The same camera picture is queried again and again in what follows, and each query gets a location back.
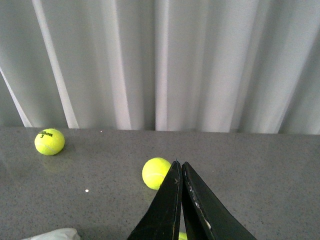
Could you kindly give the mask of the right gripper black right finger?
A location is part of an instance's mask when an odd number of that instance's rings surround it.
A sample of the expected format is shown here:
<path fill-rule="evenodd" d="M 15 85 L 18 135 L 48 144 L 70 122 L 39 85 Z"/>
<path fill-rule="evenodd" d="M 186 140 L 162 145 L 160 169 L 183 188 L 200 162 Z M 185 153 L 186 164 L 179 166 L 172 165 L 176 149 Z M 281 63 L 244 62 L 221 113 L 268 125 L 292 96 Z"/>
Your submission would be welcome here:
<path fill-rule="evenodd" d="M 189 240 L 255 239 L 188 162 L 182 165 L 182 176 L 182 208 Z"/>

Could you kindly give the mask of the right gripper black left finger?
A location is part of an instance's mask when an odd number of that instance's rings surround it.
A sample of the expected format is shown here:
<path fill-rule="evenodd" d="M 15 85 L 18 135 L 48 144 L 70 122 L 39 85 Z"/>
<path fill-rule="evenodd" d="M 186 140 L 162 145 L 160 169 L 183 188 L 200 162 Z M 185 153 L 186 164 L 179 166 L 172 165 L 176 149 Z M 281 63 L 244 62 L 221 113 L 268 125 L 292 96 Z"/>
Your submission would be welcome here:
<path fill-rule="evenodd" d="M 182 167 L 172 163 L 147 212 L 129 240 L 177 240 L 182 208 Z"/>

